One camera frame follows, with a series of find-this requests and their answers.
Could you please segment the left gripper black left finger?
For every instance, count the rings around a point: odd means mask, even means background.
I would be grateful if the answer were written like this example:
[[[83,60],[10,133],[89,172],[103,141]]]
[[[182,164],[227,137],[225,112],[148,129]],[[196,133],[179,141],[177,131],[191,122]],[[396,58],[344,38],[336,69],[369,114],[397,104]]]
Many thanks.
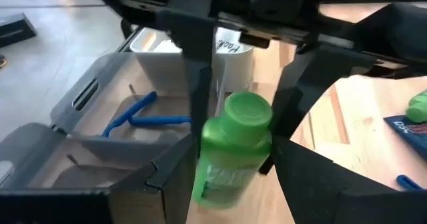
[[[185,224],[197,163],[191,134],[178,141],[113,146],[114,157],[135,167],[108,187],[98,224]]]

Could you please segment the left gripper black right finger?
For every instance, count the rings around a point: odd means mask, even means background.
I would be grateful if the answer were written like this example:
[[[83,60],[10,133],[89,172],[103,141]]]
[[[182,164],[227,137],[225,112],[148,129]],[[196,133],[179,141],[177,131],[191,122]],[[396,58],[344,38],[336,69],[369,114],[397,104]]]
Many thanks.
[[[427,224],[427,190],[397,191],[289,139],[275,168],[296,224]]]

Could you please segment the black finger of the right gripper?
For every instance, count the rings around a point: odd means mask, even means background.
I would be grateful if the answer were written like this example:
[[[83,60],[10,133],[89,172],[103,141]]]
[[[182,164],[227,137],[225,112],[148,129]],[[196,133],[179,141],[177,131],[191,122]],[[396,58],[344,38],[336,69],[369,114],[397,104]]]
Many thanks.
[[[209,112],[215,21],[164,9],[157,13],[157,22],[181,48],[189,97],[192,155],[199,157],[201,132]]]
[[[259,173],[266,175],[274,165],[292,165],[298,161],[317,164],[320,155],[290,143],[291,136],[330,86],[342,77],[366,73],[375,62],[376,58],[367,54],[326,43],[297,50],[294,60],[282,69],[274,93],[270,123],[274,147]]]

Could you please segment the blue disposable razor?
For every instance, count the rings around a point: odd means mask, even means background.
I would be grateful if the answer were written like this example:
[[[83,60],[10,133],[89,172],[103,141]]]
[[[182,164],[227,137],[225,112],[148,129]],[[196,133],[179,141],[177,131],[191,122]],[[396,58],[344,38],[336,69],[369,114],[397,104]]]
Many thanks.
[[[135,127],[145,127],[152,125],[174,125],[191,123],[191,118],[186,116],[155,116],[155,117],[130,117],[130,125]]]
[[[413,181],[411,178],[409,178],[406,175],[399,175],[396,178],[396,182],[397,184],[407,190],[407,191],[420,191],[420,190],[424,190],[423,187],[419,186],[419,184],[417,184],[415,181]]]
[[[157,98],[157,93],[152,91],[148,93],[143,99],[140,99],[133,104],[128,110],[122,113],[119,117],[110,122],[101,134],[102,137],[109,137],[112,129],[123,125],[128,119],[135,115],[140,109],[143,109],[146,105],[149,105]]]

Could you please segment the green travel bottle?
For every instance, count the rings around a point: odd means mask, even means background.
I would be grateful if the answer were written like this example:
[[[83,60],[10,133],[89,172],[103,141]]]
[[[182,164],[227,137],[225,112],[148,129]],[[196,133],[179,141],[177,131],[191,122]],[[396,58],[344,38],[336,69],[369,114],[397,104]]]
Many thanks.
[[[427,89],[411,98],[406,116],[414,123],[427,122]]]
[[[201,206],[235,206],[272,150],[272,108],[260,95],[235,92],[201,133],[192,198]]]

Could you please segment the frosted translucent plastic bin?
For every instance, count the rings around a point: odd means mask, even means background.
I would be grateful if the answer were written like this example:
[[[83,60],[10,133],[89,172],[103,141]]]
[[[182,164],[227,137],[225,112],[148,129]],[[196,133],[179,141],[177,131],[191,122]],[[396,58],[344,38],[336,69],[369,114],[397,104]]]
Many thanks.
[[[199,70],[163,31],[147,27],[137,32],[129,46],[151,88],[161,95],[186,95],[205,83],[199,82]]]

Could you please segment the dark blue toiletry tube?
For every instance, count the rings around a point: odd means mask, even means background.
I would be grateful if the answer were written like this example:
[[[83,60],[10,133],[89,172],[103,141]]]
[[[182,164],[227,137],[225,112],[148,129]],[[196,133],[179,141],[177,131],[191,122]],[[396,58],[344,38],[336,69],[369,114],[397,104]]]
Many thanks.
[[[384,121],[427,161],[427,122],[415,123],[405,115],[385,117]]]

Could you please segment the black box on floor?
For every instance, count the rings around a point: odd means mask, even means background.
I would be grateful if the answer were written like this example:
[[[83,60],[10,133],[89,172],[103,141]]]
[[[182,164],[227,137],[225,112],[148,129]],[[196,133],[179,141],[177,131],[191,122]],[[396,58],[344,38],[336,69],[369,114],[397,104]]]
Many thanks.
[[[32,37],[37,32],[24,13],[0,16],[0,48]]]

